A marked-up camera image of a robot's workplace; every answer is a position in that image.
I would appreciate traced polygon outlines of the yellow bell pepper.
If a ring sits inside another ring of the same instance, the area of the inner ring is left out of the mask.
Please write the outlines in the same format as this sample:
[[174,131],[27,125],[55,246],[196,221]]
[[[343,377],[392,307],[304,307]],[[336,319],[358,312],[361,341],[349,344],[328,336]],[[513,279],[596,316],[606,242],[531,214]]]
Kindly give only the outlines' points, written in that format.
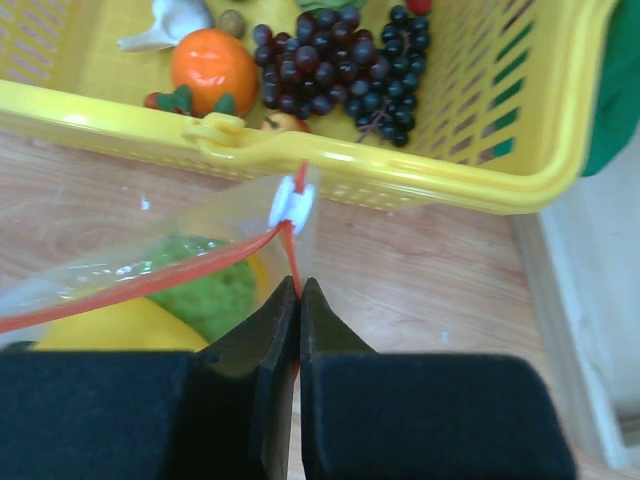
[[[246,261],[257,280],[254,312],[270,292],[271,278],[256,255]],[[193,328],[147,296],[53,321],[30,349],[196,351],[209,344]]]

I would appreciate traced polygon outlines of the clear zip top bag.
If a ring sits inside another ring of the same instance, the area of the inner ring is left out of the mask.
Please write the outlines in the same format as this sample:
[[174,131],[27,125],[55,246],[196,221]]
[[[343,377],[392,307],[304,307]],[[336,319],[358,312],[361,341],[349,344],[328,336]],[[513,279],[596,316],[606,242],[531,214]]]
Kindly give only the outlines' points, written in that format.
[[132,238],[1,293],[5,349],[189,349],[254,313],[282,278],[307,278],[321,175],[218,191]]

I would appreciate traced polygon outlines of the green sugar apple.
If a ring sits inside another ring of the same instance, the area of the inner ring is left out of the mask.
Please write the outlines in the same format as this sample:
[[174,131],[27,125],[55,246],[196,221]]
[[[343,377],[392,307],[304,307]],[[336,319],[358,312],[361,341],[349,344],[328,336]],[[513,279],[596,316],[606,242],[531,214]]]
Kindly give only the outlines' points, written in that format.
[[[181,263],[226,243],[194,235],[171,235],[141,264],[142,274]],[[257,280],[246,260],[148,298],[212,343],[245,320],[254,310]]]

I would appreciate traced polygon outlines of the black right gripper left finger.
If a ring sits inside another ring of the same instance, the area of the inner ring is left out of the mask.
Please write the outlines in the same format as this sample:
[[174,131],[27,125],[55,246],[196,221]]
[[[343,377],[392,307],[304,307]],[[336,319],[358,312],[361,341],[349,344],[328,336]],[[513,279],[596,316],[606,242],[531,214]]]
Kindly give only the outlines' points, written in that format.
[[197,352],[3,352],[2,477],[285,478],[297,314],[285,278]]

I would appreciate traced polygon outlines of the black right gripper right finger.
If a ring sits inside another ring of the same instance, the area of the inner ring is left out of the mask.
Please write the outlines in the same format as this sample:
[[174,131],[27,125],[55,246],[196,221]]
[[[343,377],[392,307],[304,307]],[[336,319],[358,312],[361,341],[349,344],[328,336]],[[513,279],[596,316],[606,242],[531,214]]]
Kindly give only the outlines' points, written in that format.
[[310,479],[574,479],[549,391],[504,354],[373,350],[316,280],[300,304],[301,449]]

